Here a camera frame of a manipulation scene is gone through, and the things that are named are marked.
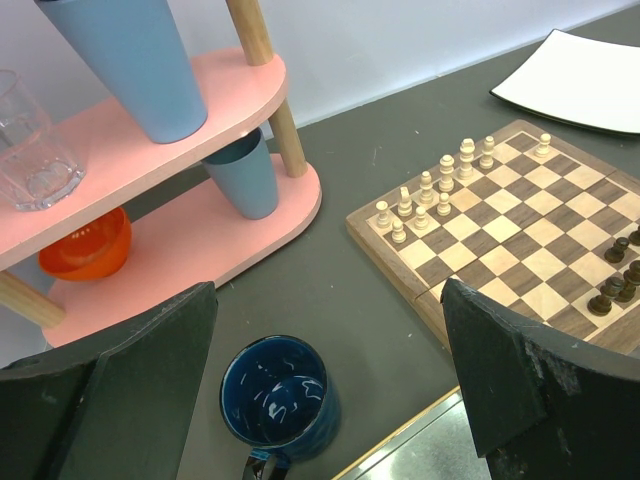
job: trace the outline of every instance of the clear glass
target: clear glass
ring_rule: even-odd
[[[18,210],[44,210],[84,175],[18,75],[0,70],[0,195]]]

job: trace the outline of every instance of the white chess piece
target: white chess piece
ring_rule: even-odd
[[[387,228],[391,225],[391,217],[389,216],[389,205],[387,202],[381,200],[376,203],[376,210],[378,210],[378,217],[376,224],[379,228]]]
[[[438,215],[446,217],[451,213],[451,205],[449,205],[449,194],[440,194],[440,203],[438,203]]]
[[[453,190],[453,157],[451,155],[444,155],[440,159],[440,182],[438,187],[441,192],[450,192]]]
[[[414,226],[416,230],[424,230],[429,225],[429,219],[427,218],[427,211],[424,207],[416,208],[416,220]]]
[[[489,170],[493,167],[493,147],[496,142],[493,137],[489,136],[484,139],[482,144],[482,157],[480,157],[480,168]]]
[[[404,231],[404,225],[397,218],[393,221],[391,225],[393,231],[391,232],[391,239],[395,243],[402,243],[407,239],[407,234]]]
[[[475,149],[476,146],[470,138],[465,138],[460,144],[460,167],[458,168],[458,178],[460,180],[465,180],[473,176],[473,166],[471,162],[473,162],[473,152]]]
[[[549,154],[549,144],[551,143],[551,135],[543,133],[540,135],[540,143],[536,147],[536,157],[546,157]]]
[[[420,203],[429,204],[433,202],[433,183],[431,183],[431,174],[422,172],[420,176]]]
[[[411,196],[407,187],[400,187],[400,202],[398,202],[398,215],[408,217],[411,215],[413,206],[411,205]]]

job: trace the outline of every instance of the white wall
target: white wall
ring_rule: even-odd
[[[190,54],[239,42],[223,0],[169,0]],[[287,62],[299,125],[636,3],[635,0],[261,0]],[[17,70],[56,120],[108,93],[33,1],[0,0],[0,68]],[[17,267],[47,279],[33,259]],[[0,310],[0,366],[39,351],[37,329]]]

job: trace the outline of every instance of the pink shelf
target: pink shelf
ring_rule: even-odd
[[[242,49],[233,48],[195,57],[193,67],[209,117],[185,140],[152,143],[114,98],[60,125],[86,162],[87,176],[69,198],[43,212],[0,204],[0,271],[246,134],[286,97],[286,69],[277,56],[250,67]],[[308,187],[302,181],[296,188]]]
[[[318,175],[287,177],[273,155],[280,203],[262,220],[246,220],[206,181],[133,224],[129,260],[96,282],[57,281],[49,296],[66,310],[65,320],[43,329],[55,347],[141,313],[194,283],[216,286],[298,236],[320,207]]]

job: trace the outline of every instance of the mug handle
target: mug handle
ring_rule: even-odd
[[[263,479],[264,467],[267,465],[267,460],[271,456],[270,453],[264,450],[254,448],[247,458],[247,463],[244,466],[244,473],[242,474],[242,480],[267,480]],[[276,466],[273,468],[269,480],[284,480],[287,472],[289,471],[289,461],[277,456]]]

